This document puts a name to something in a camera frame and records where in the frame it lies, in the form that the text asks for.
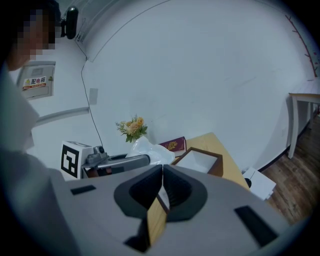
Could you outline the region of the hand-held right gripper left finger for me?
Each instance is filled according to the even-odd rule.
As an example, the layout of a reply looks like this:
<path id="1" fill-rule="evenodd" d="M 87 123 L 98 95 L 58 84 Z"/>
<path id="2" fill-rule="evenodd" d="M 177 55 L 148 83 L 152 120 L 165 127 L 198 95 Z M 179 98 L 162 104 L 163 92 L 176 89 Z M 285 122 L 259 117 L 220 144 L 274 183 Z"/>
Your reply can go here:
<path id="1" fill-rule="evenodd" d="M 124 242 L 140 252 L 146 252 L 151 245 L 147 213 L 162 187 L 162 178 L 163 166 L 158 164 L 118 185 L 113 194 L 126 216 L 141 219 L 136 235 Z"/>

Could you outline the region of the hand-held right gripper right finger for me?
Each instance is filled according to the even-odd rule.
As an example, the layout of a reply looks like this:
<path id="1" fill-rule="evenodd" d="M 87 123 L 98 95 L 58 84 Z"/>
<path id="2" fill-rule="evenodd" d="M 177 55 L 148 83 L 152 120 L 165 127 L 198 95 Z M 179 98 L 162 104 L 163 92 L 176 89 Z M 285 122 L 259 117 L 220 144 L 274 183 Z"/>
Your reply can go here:
<path id="1" fill-rule="evenodd" d="M 163 166 L 163 187 L 169 201 L 167 222 L 188 221 L 207 202 L 206 187 L 197 179 L 170 165 Z"/>

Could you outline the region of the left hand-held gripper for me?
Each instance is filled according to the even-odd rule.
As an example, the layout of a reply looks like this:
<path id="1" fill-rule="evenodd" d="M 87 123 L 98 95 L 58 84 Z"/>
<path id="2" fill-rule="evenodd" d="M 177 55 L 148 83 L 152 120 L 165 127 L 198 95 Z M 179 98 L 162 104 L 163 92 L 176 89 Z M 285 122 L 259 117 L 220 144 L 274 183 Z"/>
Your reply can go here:
<path id="1" fill-rule="evenodd" d="M 60 172 L 65 179 L 88 179 L 142 168 L 150 162 L 150 157 L 146 154 L 109 156 L 101 145 L 89 146 L 75 141 L 63 141 Z"/>

